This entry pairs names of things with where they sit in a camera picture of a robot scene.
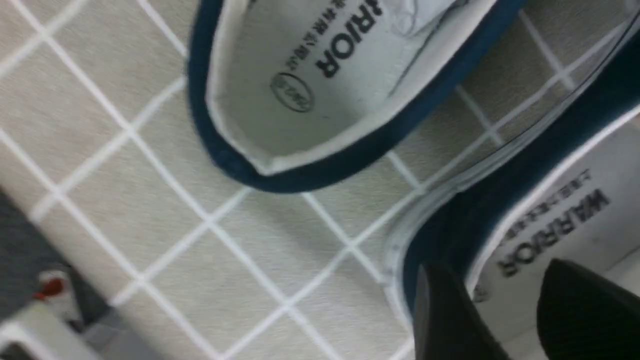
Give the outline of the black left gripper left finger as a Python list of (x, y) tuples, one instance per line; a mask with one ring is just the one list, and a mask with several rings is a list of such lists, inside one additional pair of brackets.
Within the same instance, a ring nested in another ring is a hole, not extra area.
[(508, 360), (491, 335), (466, 287), (438, 264), (423, 264), (417, 273), (413, 311), (417, 360)]

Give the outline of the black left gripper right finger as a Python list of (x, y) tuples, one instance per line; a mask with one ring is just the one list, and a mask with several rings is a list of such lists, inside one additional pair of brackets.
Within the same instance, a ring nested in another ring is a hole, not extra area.
[(536, 327), (549, 360), (640, 357), (639, 297), (571, 260), (548, 265)]

